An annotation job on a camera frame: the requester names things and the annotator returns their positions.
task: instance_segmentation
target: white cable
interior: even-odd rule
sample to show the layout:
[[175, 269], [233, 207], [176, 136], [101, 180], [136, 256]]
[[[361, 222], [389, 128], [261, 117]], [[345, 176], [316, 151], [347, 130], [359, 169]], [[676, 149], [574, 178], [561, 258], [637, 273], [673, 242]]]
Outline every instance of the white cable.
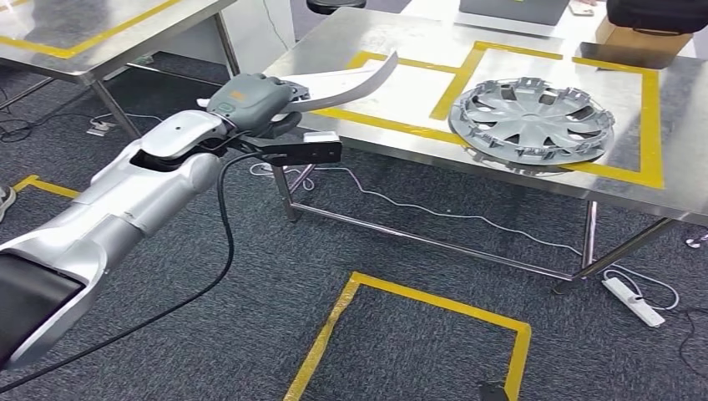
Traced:
[[278, 33], [278, 28], [276, 27], [276, 23], [273, 22], [273, 17], [271, 16], [271, 9], [268, 7], [268, 3], [266, 2], [266, 0], [262, 0], [262, 2], [263, 2], [263, 8], [265, 9], [265, 16], [268, 17], [268, 21], [271, 23], [271, 28], [273, 28], [273, 33], [278, 37], [278, 40], [281, 41], [281, 44], [283, 45], [284, 48], [286, 48], [286, 51], [290, 50], [286, 41], [283, 40], [283, 37]]
[[[95, 124], [97, 119], [102, 119], [103, 117], [108, 117], [110, 115], [113, 115], [113, 113], [97, 115], [97, 116], [93, 117], [90, 122], [91, 122], [91, 124]], [[130, 113], [126, 113], [125, 115], [128, 115], [130, 117], [136, 117], [139, 119], [156, 119], [160, 123], [162, 122], [162, 119], [160, 117], [155, 117], [154, 115], [142, 115], [142, 114], [130, 114]]]
[[[250, 172], [251, 175], [255, 175], [256, 177], [272, 177], [273, 176], [273, 170], [271, 170], [271, 165], [268, 163], [256, 163], [252, 165], [248, 171]], [[283, 171], [288, 174], [288, 173], [297, 173], [301, 174], [301, 171], [298, 169], [289, 169], [289, 168], [284, 168]], [[302, 182], [302, 189], [303, 190], [314, 190], [315, 189], [315, 182], [309, 178], [305, 178], [305, 180]]]
[[[269, 173], [269, 174], [255, 174], [255, 173], [253, 172], [253, 168], [256, 167], [256, 166], [257, 166], [257, 165], [252, 165], [252, 166], [251, 166], [251, 174], [253, 174], [253, 175], [272, 175], [272, 173]], [[539, 244], [546, 245], [546, 246], [553, 246], [553, 247], [556, 247], [556, 248], [567, 249], [567, 250], [573, 252], [574, 254], [576, 254], [576, 255], [578, 255], [578, 256], [582, 256], [582, 255], [583, 255], [582, 252], [578, 251], [577, 249], [573, 248], [572, 246], [568, 246], [568, 245], [565, 245], [565, 244], [557, 244], [557, 243], [555, 243], [555, 242], [548, 242], [548, 241], [540, 240], [539, 238], [536, 238], [535, 236], [532, 236], [531, 234], [528, 234], [526, 231], [513, 230], [513, 229], [511, 229], [511, 228], [507, 228], [507, 227], [504, 227], [504, 226], [500, 226], [499, 224], [497, 224], [497, 223], [495, 223], [495, 222], [493, 222], [493, 221], [490, 221], [487, 217], [484, 217], [484, 216], [460, 216], [460, 215], [451, 215], [451, 214], [449, 214], [449, 213], [440, 213], [440, 212], [437, 212], [437, 211], [432, 211], [432, 210], [430, 210], [430, 209], [428, 209], [428, 208], [426, 208], [426, 207], [420, 206], [420, 205], [413, 205], [413, 204], [408, 204], [408, 203], [399, 203], [399, 202], [396, 202], [395, 200], [389, 198], [389, 197], [386, 196], [386, 195], [380, 194], [380, 193], [378, 193], [378, 192], [374, 192], [374, 191], [372, 191], [372, 190], [365, 190], [364, 187], [362, 186], [362, 183], [359, 181], [359, 178], [354, 174], [353, 171], [351, 171], [350, 169], [347, 169], [346, 167], [317, 167], [317, 168], [315, 168], [315, 170], [345, 171], [345, 172], [349, 173], [349, 175], [352, 177], [352, 179], [354, 180], [354, 182], [357, 184], [357, 187], [358, 187], [359, 191], [360, 191], [362, 194], [378, 196], [379, 198], [382, 198], [383, 200], [385, 200], [385, 201], [391, 203], [391, 204], [394, 205], [394, 206], [409, 207], [409, 208], [413, 208], [413, 209], [418, 209], [418, 210], [420, 210], [420, 211], [425, 211], [425, 212], [427, 212], [427, 213], [429, 213], [429, 214], [431, 214], [431, 215], [440, 216], [440, 217], [450, 217], [450, 218], [454, 218], [454, 219], [479, 219], [479, 220], [484, 221], [485, 223], [489, 224], [489, 225], [492, 226], [492, 227], [498, 228], [499, 230], [507, 231], [507, 232], [512, 232], [512, 233], [514, 233], [514, 234], [521, 234], [522, 236], [526, 236], [529, 240], [535, 241], [535, 242], [537, 242], [537, 243], [539, 243]], [[291, 172], [291, 171], [300, 172], [299, 170], [289, 170], [289, 171], [286, 170], [286, 172]], [[312, 180], [310, 180], [309, 178], [308, 178], [307, 180], [309, 180], [310, 183], [311, 183], [310, 189], [307, 189], [307, 190], [314, 190], [314, 189], [315, 189], [315, 183], [314, 183]], [[674, 309], [675, 307], [677, 307], [677, 306], [679, 305], [679, 301], [680, 301], [679, 293], [678, 293], [672, 286], [670, 286], [669, 284], [666, 284], [665, 282], [661, 282], [661, 281], [656, 280], [656, 279], [654, 279], [654, 278], [645, 276], [645, 275], [643, 275], [643, 274], [641, 274], [641, 273], [635, 272], [635, 271], [633, 271], [633, 270], [631, 270], [631, 269], [629, 269], [629, 268], [627, 268], [627, 267], [618, 265], [618, 264], [616, 264], [616, 263], [613, 263], [611, 266], [616, 267], [616, 268], [618, 268], [618, 269], [620, 269], [620, 270], [622, 270], [622, 271], [624, 271], [624, 272], [626, 272], [626, 273], [629, 273], [629, 274], [631, 274], [631, 275], [637, 276], [637, 277], [639, 277], [639, 278], [643, 278], [643, 279], [645, 279], [645, 280], [648, 281], [648, 282], [653, 282], [654, 284], [659, 284], [660, 286], [669, 289], [669, 290], [674, 294], [674, 302], [671, 303], [671, 305], [669, 305], [668, 307], [653, 307], [654, 309], [656, 309], [656, 310], [661, 310], [661, 311], [669, 311], [669, 310]], [[640, 288], [639, 288], [639, 286], [637, 285], [637, 283], [636, 283], [634, 280], [632, 280], [629, 276], [627, 276], [627, 274], [624, 274], [623, 272], [620, 272], [620, 271], [618, 271], [618, 270], [609, 269], [609, 270], [606, 270], [606, 271], [604, 272], [604, 278], [605, 278], [605, 280], [608, 278], [608, 275], [609, 275], [609, 274], [616, 274], [616, 275], [618, 275], [618, 276], [623, 277], [623, 278], [626, 279], [627, 281], [629, 281], [630, 284], [635, 288], [635, 290], [636, 290], [636, 292], [637, 292], [637, 295], [639, 295], [640, 297], [643, 297], [642, 291], [640, 290]]]

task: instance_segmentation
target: table top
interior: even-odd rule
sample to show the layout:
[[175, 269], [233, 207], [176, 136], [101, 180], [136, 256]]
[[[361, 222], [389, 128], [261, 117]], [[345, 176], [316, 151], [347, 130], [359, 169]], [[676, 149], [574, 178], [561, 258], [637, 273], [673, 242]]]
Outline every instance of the table top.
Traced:
[[[700, 176], [708, 168], [708, 66], [702, 60], [642, 60], [628, 49], [589, 43], [570, 52], [556, 38], [342, 9], [266, 73], [379, 63], [394, 49], [401, 60], [377, 92], [310, 113], [303, 125], [335, 130], [348, 147], [708, 226], [708, 183]], [[618, 57], [668, 67], [611, 62]], [[494, 159], [450, 133], [448, 106], [463, 90], [518, 77], [590, 93], [615, 116], [614, 143], [595, 162], [538, 167]]]
[[234, 1], [7, 0], [0, 63], [90, 84]]

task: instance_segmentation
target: shoe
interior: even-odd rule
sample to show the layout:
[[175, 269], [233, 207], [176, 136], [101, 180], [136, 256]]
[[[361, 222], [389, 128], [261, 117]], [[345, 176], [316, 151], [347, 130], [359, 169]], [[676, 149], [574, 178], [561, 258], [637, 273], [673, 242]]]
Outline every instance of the shoe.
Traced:
[[0, 185], [0, 221], [5, 217], [5, 211], [15, 203], [18, 194], [11, 186]]

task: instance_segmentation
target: yellow tape square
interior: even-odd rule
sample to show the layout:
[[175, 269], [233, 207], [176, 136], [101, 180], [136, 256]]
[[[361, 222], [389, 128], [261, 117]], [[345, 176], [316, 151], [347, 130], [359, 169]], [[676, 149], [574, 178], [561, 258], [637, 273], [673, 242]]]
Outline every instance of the yellow tape square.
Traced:
[[344, 286], [344, 289], [341, 291], [341, 295], [336, 300], [326, 323], [317, 335], [315, 342], [312, 344], [312, 348], [307, 354], [305, 361], [303, 361], [300, 366], [300, 370], [298, 370], [290, 388], [288, 388], [288, 392], [283, 398], [283, 401], [297, 401], [305, 392], [305, 388], [310, 382], [312, 374], [315, 372], [317, 365], [322, 359], [322, 355], [325, 353], [327, 342], [329, 341], [337, 320], [339, 320], [339, 317], [344, 309], [349, 306], [351, 300], [357, 294], [357, 290], [361, 284], [385, 292], [390, 292], [401, 297], [407, 297], [419, 302], [425, 302], [435, 307], [441, 307], [449, 311], [462, 313], [463, 315], [474, 317], [475, 319], [514, 330], [516, 332], [516, 338], [514, 341], [511, 358], [509, 359], [508, 373], [504, 382], [504, 392], [507, 394], [509, 401], [518, 400], [523, 370], [526, 366], [528, 346], [531, 343], [531, 326], [529, 326], [528, 323], [485, 311], [484, 309], [480, 309], [478, 307], [472, 307], [461, 302], [438, 297], [409, 287], [400, 286], [392, 282], [386, 282], [366, 274], [353, 272], [349, 281]]
[[[488, 49], [497, 49], [512, 53], [526, 54], [534, 57], [562, 60], [563, 55], [541, 52], [530, 48], [519, 48], [499, 43], [477, 41], [474, 43], [468, 56], [460, 67], [425, 63], [420, 60], [400, 58], [398, 63], [420, 69], [432, 69], [444, 73], [454, 74], [452, 82], [445, 93], [433, 108], [430, 118], [445, 120], [454, 100], [464, 91], [465, 86], [472, 78], [474, 71], [482, 61]], [[354, 69], [363, 66], [368, 60], [384, 60], [386, 55], [370, 52], [359, 52], [347, 65]], [[561, 165], [568, 170], [583, 171], [604, 178], [620, 180], [637, 185], [664, 189], [664, 172], [661, 159], [661, 125], [659, 102], [659, 73], [653, 69], [643, 69], [627, 65], [608, 63], [588, 58], [572, 58], [574, 63], [589, 65], [599, 69], [610, 69], [626, 73], [640, 74], [642, 77], [641, 95], [641, 121], [640, 121], [640, 170], [627, 170], [611, 165], [601, 165], [589, 161]], [[392, 129], [411, 135], [422, 136], [434, 140], [441, 140], [455, 145], [468, 146], [461, 137], [448, 131], [433, 129], [413, 124], [405, 124], [390, 119], [382, 119], [367, 114], [360, 114], [343, 109], [317, 110], [315, 114], [344, 119], [359, 124], [372, 125], [383, 129]]]

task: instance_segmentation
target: power strip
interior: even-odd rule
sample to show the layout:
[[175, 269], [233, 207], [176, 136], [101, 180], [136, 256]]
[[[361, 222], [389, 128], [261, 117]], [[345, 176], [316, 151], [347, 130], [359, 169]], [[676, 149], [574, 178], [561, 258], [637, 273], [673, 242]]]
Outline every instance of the power strip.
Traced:
[[612, 277], [603, 280], [602, 283], [650, 327], [658, 327], [661, 323], [665, 322], [664, 318], [661, 317], [654, 308], [650, 307], [644, 299], [630, 290], [619, 278]]
[[116, 124], [104, 123], [103, 121], [91, 122], [91, 128], [86, 131], [86, 134], [96, 136], [106, 136], [106, 134], [115, 127]]

